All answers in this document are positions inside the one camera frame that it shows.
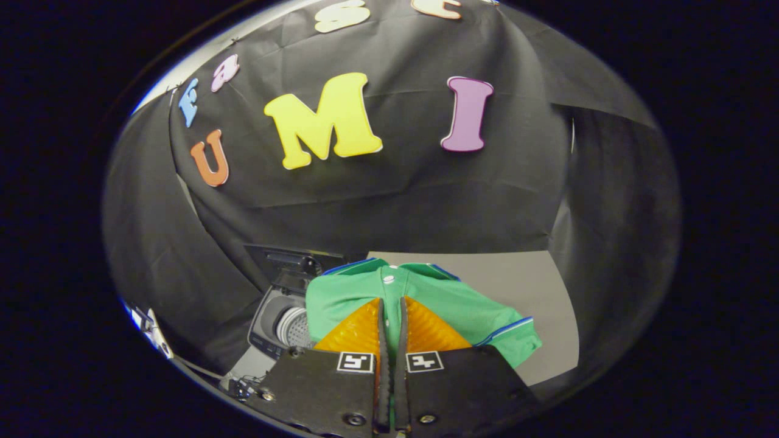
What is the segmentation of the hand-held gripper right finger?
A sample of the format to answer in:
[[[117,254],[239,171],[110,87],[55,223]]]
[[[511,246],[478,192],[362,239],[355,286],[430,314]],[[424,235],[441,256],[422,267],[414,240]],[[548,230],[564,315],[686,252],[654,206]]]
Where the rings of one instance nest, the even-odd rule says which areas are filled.
[[[467,342],[402,297],[394,383],[397,430],[408,436],[488,436],[536,414],[537,397],[494,346]]]

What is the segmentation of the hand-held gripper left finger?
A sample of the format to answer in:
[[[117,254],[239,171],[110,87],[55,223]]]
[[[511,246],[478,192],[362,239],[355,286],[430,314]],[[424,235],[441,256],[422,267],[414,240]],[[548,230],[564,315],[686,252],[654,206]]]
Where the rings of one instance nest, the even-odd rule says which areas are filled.
[[[390,364],[376,297],[314,347],[290,347],[259,383],[259,412],[322,437],[373,437],[390,427]]]

